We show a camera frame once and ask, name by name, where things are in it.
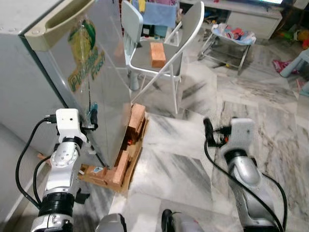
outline black cable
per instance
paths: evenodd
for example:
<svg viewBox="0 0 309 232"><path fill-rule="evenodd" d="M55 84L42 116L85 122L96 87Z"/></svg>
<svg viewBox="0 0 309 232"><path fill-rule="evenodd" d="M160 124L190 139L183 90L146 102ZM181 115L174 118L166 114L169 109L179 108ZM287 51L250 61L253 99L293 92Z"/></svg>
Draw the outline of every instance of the black cable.
<svg viewBox="0 0 309 232"><path fill-rule="evenodd" d="M283 205L284 205L284 213L283 213L283 222L282 222L282 227L283 229L285 230L286 229L286 222L287 222L287 217L288 217L288 201L286 199L286 195L285 195L285 192L283 190L283 188L281 187L281 185L276 181L274 180L273 178L271 178L270 176L262 173L263 176L265 176L266 178L270 179L272 182L275 183L275 185L279 188L280 192L281 192L281 195L282 195L282 198L283 198Z"/></svg>
<svg viewBox="0 0 309 232"><path fill-rule="evenodd" d="M42 160L37 164L37 166L35 167L34 173L33 173L33 183L32 183L32 185L33 185L33 192L34 192L35 199L37 200L39 206L41 206L42 202L41 202L41 200L40 200L40 198L39 198L38 190L37 190L37 173L38 173L38 169L39 169L40 165L41 165L42 163L44 163L45 161L47 161L48 159L50 159L50 157L51 157L51 156L48 156L48 157L42 159Z"/></svg>
<svg viewBox="0 0 309 232"><path fill-rule="evenodd" d="M225 171L223 168L221 168L218 164L216 164L211 157L208 154L207 151L207 140L204 143L204 151L205 151L205 155L206 157L209 159L209 161L217 168L219 169L222 173L224 173L228 178L230 178L231 180L233 180L236 184L238 184L239 186L241 186L242 188L244 188L248 193L250 193L270 214L271 216L274 218L274 220L276 221L279 231L280 232L284 232L284 229L279 221L279 219L277 218L276 214L272 211L272 209L264 203L264 201L262 201L257 195L255 195L254 192L252 192L250 189L248 189L246 186L244 186L241 182L239 182L235 177L231 176L227 171Z"/></svg>
<svg viewBox="0 0 309 232"><path fill-rule="evenodd" d="M23 187L21 186L20 184L20 181L19 181L19 168L20 168L20 163L21 163L21 160L26 152L26 150L28 149L30 143L31 143L31 140L33 139L33 136L36 132L36 130L38 129L38 127L43 123L43 122L46 122L48 119L47 118L44 118L42 119L41 121L39 121L35 127L33 128L33 131L28 139L28 142L26 143L25 147L24 147L24 150L21 152L19 158L18 158L18 161L17 161L17 164L16 164L16 170L15 170L15 181L16 181L16 185L17 185L17 188L19 189L19 191L32 203L34 204L38 209L40 209L40 206L39 204L31 197L27 194L26 191L24 191Z"/></svg>

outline refrigerator door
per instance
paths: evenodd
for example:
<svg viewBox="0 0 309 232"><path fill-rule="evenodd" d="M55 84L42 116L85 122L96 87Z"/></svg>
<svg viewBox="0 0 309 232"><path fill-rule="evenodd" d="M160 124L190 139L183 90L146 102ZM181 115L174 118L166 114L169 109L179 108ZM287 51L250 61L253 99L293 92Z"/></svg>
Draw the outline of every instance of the refrigerator door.
<svg viewBox="0 0 309 232"><path fill-rule="evenodd" d="M64 0L25 34L84 124L98 109L98 128L87 137L107 166L114 165L131 113L118 7L116 0ZM91 154L83 162L100 166Z"/></svg>

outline blue cloth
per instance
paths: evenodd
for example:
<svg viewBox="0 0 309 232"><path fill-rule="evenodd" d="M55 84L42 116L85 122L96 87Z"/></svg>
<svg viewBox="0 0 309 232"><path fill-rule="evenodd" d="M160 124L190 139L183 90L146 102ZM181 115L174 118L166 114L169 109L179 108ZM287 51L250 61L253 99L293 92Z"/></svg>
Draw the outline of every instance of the blue cloth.
<svg viewBox="0 0 309 232"><path fill-rule="evenodd" d="M137 0L132 0L133 6L139 10ZM143 24L167 26L174 28L176 26L177 5L165 5L154 2L146 2L145 12L143 16Z"/></svg>

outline wall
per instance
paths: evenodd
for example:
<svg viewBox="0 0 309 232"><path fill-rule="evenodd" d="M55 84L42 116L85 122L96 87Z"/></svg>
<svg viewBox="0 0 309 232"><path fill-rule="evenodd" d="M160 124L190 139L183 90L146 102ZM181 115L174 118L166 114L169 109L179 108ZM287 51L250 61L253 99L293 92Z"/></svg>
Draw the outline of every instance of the wall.
<svg viewBox="0 0 309 232"><path fill-rule="evenodd" d="M15 167L24 146L24 141L0 124L0 231L3 231L5 221L11 215L16 217L16 206L23 199L15 183ZM22 160L20 181L24 188L32 183L33 170L38 162L37 154L30 147Z"/></svg>

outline metal frame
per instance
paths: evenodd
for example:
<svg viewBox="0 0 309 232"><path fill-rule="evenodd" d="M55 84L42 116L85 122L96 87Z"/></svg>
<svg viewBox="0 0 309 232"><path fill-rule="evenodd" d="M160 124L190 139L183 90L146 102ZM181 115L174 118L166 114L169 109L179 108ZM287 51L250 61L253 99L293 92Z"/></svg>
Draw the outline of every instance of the metal frame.
<svg viewBox="0 0 309 232"><path fill-rule="evenodd" d="M177 90L175 88L177 88L178 86L178 81L181 81L180 78L180 74L178 76L175 76L173 73L173 63L174 61L183 53L184 49L188 46L188 44L191 43L191 41L194 39L194 37L197 35L202 23L203 23L203 19L204 19L204 3L201 2L201 17L199 19L199 22L197 24L197 27L195 28L195 30L193 31L193 33L191 34L191 36L189 37L189 39L185 42L185 44L175 53L175 55L163 66L163 68L159 71L151 71L151 70L146 70L146 69L141 69L141 68L137 68L134 67L131 64L131 60L129 62L129 68L137 73L141 73L144 75L150 75L153 76L152 80L142 89L142 86L140 88L140 92L137 94L137 96L132 100L132 103L135 103L136 100L144 93L146 92L146 90L158 79L158 78L165 78L165 79L169 79L171 82L171 90L172 90L172 95L173 95L173 102L174 102L174 110L175 113L178 114L178 106L177 106L177 100L176 100L176 93ZM182 26L182 23L180 22L177 27L173 30L173 32L165 39L164 43L168 43L169 40L176 34L176 32L179 30L179 28ZM134 53L136 51L136 48L134 48L134 51L132 53L131 58L134 56Z"/></svg>
<svg viewBox="0 0 309 232"><path fill-rule="evenodd" d="M207 40L205 41L205 43L203 44L203 46L202 46L202 48L201 48L201 50L200 50L200 52L199 52L199 54L198 54L198 58L197 58L197 59L198 59L198 60L202 60L203 58L206 57L206 58L209 58L209 59L212 59L212 60L215 60L215 61L224 63L224 64L228 64L228 65L230 65L230 66L232 66L232 67L238 68L238 73L237 73L237 74L240 75L242 65L243 65L243 63L244 63L244 61L245 61L245 59L246 59L246 56L247 56L247 54L248 54L248 51L249 51L249 48L251 47L251 45L245 45L246 48L245 48L245 50L244 50L244 52L243 52L241 58L240 58L240 57L236 57L236 56L234 56L234 55L232 55L232 54L227 54L227 53L225 53L225 54L227 54L227 55L229 55L229 56L232 56L232 57L236 57L236 58L241 59L239 65L237 66L237 65L228 63L228 62L226 62L226 61L224 61L224 60L220 60L220 59L217 59L217 58L215 58L215 57L212 57L212 56L207 55L206 52L207 52L209 49L211 49L211 47L212 47L213 44L215 43L215 40L216 40L217 37L218 37L217 35L214 35L213 33L211 33L211 35L208 37L208 39L207 39Z"/></svg>

